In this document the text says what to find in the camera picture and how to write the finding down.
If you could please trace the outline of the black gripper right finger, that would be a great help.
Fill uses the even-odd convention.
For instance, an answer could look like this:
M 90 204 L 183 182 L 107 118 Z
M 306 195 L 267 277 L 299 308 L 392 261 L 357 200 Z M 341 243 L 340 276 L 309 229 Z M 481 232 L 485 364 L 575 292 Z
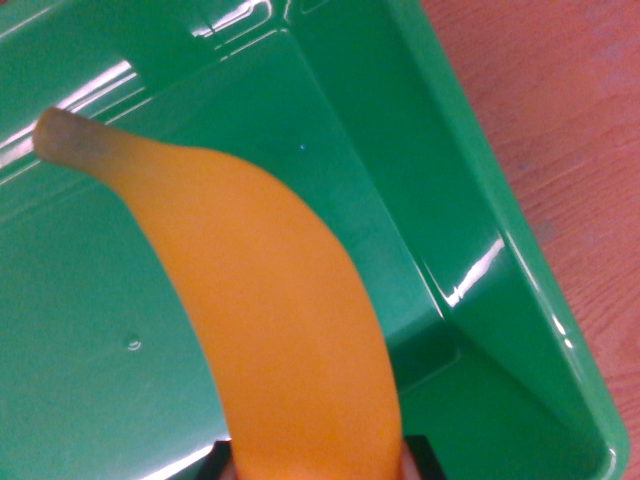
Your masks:
M 424 435 L 407 435 L 403 439 L 400 479 L 445 480 L 445 473 Z

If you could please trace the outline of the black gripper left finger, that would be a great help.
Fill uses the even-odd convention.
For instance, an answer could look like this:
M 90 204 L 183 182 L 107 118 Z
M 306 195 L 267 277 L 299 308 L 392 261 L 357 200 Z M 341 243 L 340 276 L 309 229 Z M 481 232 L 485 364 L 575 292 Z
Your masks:
M 216 441 L 197 472 L 196 480 L 234 480 L 236 468 L 231 442 Z

